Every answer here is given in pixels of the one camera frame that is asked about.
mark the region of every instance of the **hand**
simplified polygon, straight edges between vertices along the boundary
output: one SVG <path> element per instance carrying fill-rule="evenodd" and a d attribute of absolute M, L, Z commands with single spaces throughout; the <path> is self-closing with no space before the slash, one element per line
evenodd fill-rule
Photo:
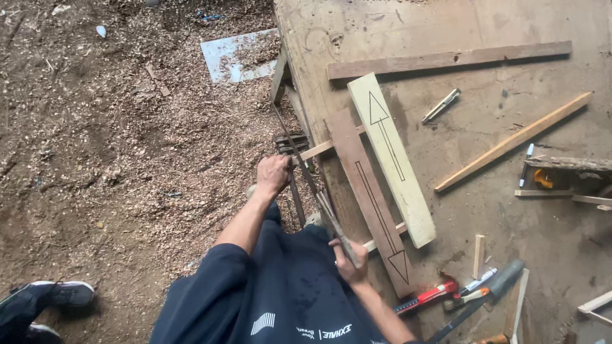
<path fill-rule="evenodd" d="M 257 191 L 275 198 L 291 181 L 291 157 L 273 155 L 261 159 L 257 165 Z"/>
<path fill-rule="evenodd" d="M 349 240 L 348 242 L 353 247 L 358 264 L 361 264 L 361 267 L 357 269 L 355 265 L 351 263 L 342 250 L 340 239 L 335 238 L 329 242 L 329 245 L 334 248 L 338 272 L 351 287 L 364 282 L 368 283 L 368 249 L 356 244 L 354 241 Z"/>

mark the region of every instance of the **workbench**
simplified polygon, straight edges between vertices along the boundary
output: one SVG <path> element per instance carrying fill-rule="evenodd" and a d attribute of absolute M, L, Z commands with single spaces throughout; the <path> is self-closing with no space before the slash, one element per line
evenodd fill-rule
<path fill-rule="evenodd" d="M 532 271 L 523 310 L 531 323 L 523 334 L 531 343 L 552 342 L 577 305 L 610 289 L 610 246 L 588 240 L 609 231 L 604 223 L 610 215 L 567 200 L 514 197 L 528 144 L 443 193 L 433 190 L 522 126 L 588 91 L 595 96 L 586 109 L 532 142 L 546 144 L 552 152 L 558 149 L 562 154 L 557 156 L 612 157 L 610 2 L 275 0 L 274 11 L 283 45 L 279 61 L 288 67 L 283 75 L 277 69 L 274 83 L 278 86 L 290 73 L 294 88 L 285 82 L 289 99 L 311 147 L 329 140 L 324 118 L 330 114 L 349 108 L 355 126 L 360 124 L 346 88 L 352 79 L 329 81 L 328 63 L 571 40 L 569 57 L 376 77 L 438 234 L 418 250 L 403 236 L 422 290 L 440 281 L 441 270 L 463 285 L 471 281 L 476 234 L 487 235 L 489 267 L 520 257 Z M 432 124 L 422 125 L 429 110 L 455 88 L 463 91 L 458 100 Z M 402 219 L 365 135 L 362 142 L 398 224 Z M 345 233 L 359 243 L 371 240 L 334 150 L 318 158 Z M 589 286 L 592 276 L 601 288 Z M 398 304 L 376 255 L 370 258 L 370 280 L 390 305 Z M 423 336 L 428 338 L 451 317 L 439 304 L 419 310 Z M 498 334 L 504 317 L 502 302 L 492 312 L 482 308 L 448 339 Z"/>

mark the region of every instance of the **dirt ground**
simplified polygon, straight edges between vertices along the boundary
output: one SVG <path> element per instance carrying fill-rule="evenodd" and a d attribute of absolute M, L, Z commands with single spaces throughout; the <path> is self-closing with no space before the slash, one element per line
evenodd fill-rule
<path fill-rule="evenodd" d="M 95 307 L 39 318 L 65 343 L 148 341 L 166 288 L 195 271 L 281 133 L 271 77 L 213 84 L 200 49 L 275 27 L 271 2 L 156 2 L 0 1 L 0 295 L 94 285 Z M 295 231 L 290 199 L 278 202 Z"/>

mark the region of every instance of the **white stripe graphic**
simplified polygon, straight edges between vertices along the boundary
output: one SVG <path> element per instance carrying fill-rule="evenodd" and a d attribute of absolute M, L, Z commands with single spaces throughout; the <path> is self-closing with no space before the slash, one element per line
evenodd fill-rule
<path fill-rule="evenodd" d="M 253 323 L 253 329 L 251 330 L 251 335 L 257 334 L 264 327 L 274 327 L 274 319 L 276 318 L 276 314 L 274 313 L 263 313 L 259 319 L 257 319 Z"/>

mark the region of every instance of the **black t-shirt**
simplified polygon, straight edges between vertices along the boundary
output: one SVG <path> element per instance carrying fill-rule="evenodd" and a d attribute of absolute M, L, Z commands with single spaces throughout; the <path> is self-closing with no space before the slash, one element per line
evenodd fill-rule
<path fill-rule="evenodd" d="M 252 256 L 233 244 L 210 249 L 170 287 L 150 342 L 387 343 L 326 238 L 307 229 L 286 234 L 266 220 Z"/>

